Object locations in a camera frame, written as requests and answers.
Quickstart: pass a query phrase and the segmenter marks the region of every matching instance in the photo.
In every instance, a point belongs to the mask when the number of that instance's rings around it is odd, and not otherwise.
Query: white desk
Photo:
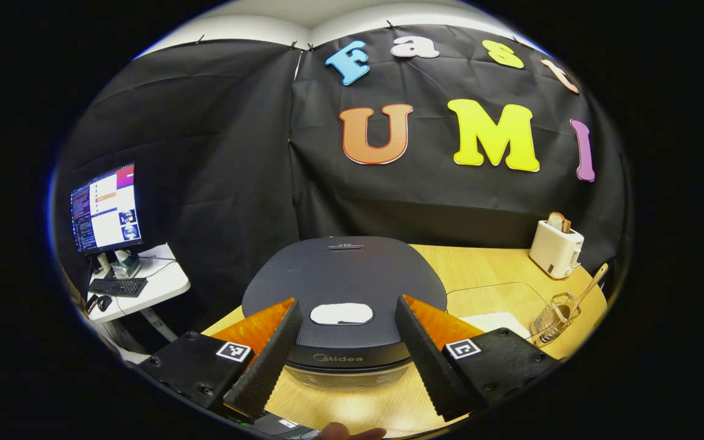
[[[110,297],[112,298],[112,303],[107,307],[106,311],[102,312],[100,307],[95,306],[89,314],[89,319],[100,324],[116,320],[124,315],[140,312],[145,315],[149,323],[154,325],[157,331],[170,340],[171,337],[168,334],[172,334],[172,332],[162,323],[150,307],[186,292],[191,284],[178,262],[163,260],[175,259],[168,245],[163,244],[154,247],[148,251],[141,252],[139,256],[142,266],[134,276],[136,278],[148,278],[148,282],[143,287],[140,295],[137,298]],[[104,277],[105,273],[100,273],[92,276],[92,281]],[[87,293],[87,299],[92,297],[92,295],[93,293]]]

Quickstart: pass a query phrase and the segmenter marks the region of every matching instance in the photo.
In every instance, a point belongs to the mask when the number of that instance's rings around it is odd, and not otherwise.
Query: keyboard
[[[89,292],[111,297],[137,298],[143,291],[146,282],[148,279],[145,278],[94,279],[89,285]]]

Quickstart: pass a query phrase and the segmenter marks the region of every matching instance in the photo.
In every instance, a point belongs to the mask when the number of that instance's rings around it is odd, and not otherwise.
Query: wooden table
[[[519,307],[526,306],[530,310],[523,313],[529,315],[542,304],[540,301],[550,303],[553,295],[563,292],[578,295],[592,281],[582,267],[568,278],[550,278],[531,261],[528,249],[424,245],[413,248],[436,270],[448,293],[447,311],[458,317],[499,311],[517,316],[522,312]],[[595,287],[583,301],[581,314],[561,337],[543,348],[545,353],[556,359],[574,353],[603,317],[606,307],[603,293]],[[210,336],[242,319],[238,307],[203,334]],[[414,364],[395,384],[368,390],[308,387],[283,370],[265,409],[310,428],[322,429],[337,421],[346,424],[352,433],[385,428],[387,437],[414,435],[461,420],[445,423],[436,415]]]

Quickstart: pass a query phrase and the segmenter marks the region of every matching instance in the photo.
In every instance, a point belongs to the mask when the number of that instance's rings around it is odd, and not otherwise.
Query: desk leg
[[[152,326],[156,329],[156,331],[160,332],[162,336],[164,336],[169,342],[173,342],[174,340],[178,339],[178,336],[175,336],[174,332],[171,331],[170,328],[165,325],[165,323],[162,322],[162,319],[159,318],[159,315],[154,312],[151,307],[146,307],[145,309],[142,309],[140,313],[143,314],[143,317],[148,320],[149,323],[151,323]]]

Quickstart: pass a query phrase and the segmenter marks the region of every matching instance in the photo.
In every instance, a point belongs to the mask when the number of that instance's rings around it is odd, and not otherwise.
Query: foam letter
[[[483,40],[483,46],[489,51],[488,55],[495,59],[498,64],[523,69],[523,61],[520,61],[520,58],[515,56],[515,51],[511,48],[491,40]]]
[[[548,66],[548,69],[550,69],[550,72],[553,72],[553,75],[555,75],[556,78],[561,81],[562,84],[564,84],[567,89],[570,89],[571,91],[575,93],[579,93],[578,88],[575,87],[574,84],[570,83],[569,80],[567,80],[567,74],[564,73],[564,70],[559,69],[559,67],[556,67],[556,64],[553,64],[553,61],[550,61],[550,59],[540,59],[540,62],[542,64],[545,64],[545,66]]]
[[[344,78],[341,83],[344,86],[349,86],[349,84],[354,83],[355,80],[371,70],[371,67],[361,66],[357,63],[358,61],[364,62],[369,59],[369,56],[360,50],[363,47],[365,47],[364,42],[355,40],[324,61],[325,66],[332,64],[343,75]]]
[[[540,163],[534,156],[531,138],[531,111],[524,106],[508,104],[501,111],[498,125],[488,116],[480,103],[473,100],[452,100],[447,107],[458,114],[461,147],[453,155],[456,164],[481,165],[483,155],[477,151],[477,139],[491,159],[498,165],[509,143],[507,166],[513,170],[538,172]]]
[[[419,56],[421,58],[436,58],[439,51],[433,48],[433,41],[426,37],[400,37],[393,41],[396,45],[390,53],[395,56]]]
[[[345,109],[339,115],[344,121],[343,147],[347,158],[358,164],[388,164],[406,151],[408,143],[407,115],[413,108],[407,104],[391,104],[382,108],[389,116],[390,141],[384,147],[371,147],[368,142],[370,108]]]
[[[579,156],[581,156],[581,164],[577,167],[577,178],[594,182],[596,175],[594,173],[594,164],[592,163],[592,145],[589,142],[589,128],[579,120],[570,119],[572,128],[577,134],[577,147]]]

